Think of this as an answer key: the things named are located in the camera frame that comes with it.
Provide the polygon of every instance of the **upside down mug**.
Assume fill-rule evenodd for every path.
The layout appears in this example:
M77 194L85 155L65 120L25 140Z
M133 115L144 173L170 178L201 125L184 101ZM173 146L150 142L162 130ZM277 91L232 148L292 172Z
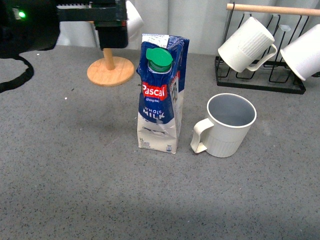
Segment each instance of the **upside down mug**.
M320 24L281 49L280 53L289 68L303 81L320 72Z
M257 118L255 107L242 96L221 93L210 98L206 110L207 118L193 128L192 150L218 158L233 155Z
M275 39L269 30L251 16L219 47L218 53L223 61L236 72L242 73L245 69L254 72L277 53L278 49L273 44L274 42ZM250 66L269 47L272 47L273 51L254 66Z

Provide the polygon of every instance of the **green cap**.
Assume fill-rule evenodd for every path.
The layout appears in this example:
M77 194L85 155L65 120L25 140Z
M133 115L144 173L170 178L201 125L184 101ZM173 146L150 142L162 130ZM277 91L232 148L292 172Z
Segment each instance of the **green cap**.
M149 60L149 67L158 73L165 73L170 70L173 58L167 50L157 47L146 50L146 59Z

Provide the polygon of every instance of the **wooden rod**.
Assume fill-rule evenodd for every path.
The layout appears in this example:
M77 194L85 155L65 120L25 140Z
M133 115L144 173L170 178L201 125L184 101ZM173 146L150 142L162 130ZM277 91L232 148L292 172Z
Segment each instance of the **wooden rod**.
M114 57L112 56L111 48L104 48L103 49L103 56L105 60L105 66L108 70L115 69Z
M261 6L261 5L246 5L246 4L233 4L228 3L226 9L231 11L241 12L255 12L255 13L268 13L268 14L289 14L289 15L302 15L302 16L317 16L320 17L320 9L311 8L297 8L297 7L283 7L283 6Z

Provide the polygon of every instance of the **white wall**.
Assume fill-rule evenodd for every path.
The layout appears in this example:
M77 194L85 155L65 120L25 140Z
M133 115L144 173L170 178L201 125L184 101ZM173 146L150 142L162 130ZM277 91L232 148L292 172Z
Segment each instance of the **white wall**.
M189 52L197 54L216 55L222 43L228 11L226 6L229 0L131 0L139 14L144 26L142 33L169 34L183 36L190 39ZM279 7L296 7L319 9L319 0L239 0L237 4L265 5ZM230 36L238 27L242 12L234 12L229 29ZM270 14L253 13L253 17L266 25ZM292 28L299 16L282 15L281 23ZM320 17L311 17L305 30L320 23ZM62 22L61 34L58 40L60 45L74 45L97 47L96 34L93 26L87 22ZM279 43L280 36L275 36ZM129 49L139 49L141 37L130 42Z

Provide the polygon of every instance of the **round wooden base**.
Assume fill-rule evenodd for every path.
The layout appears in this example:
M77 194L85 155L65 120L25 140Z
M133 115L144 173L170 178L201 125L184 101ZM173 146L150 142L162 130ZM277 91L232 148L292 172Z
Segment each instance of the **round wooden base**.
M91 82L104 87L113 87L126 83L135 74L133 63L123 57L113 56L114 69L108 70L106 58L101 58L90 65L87 76Z

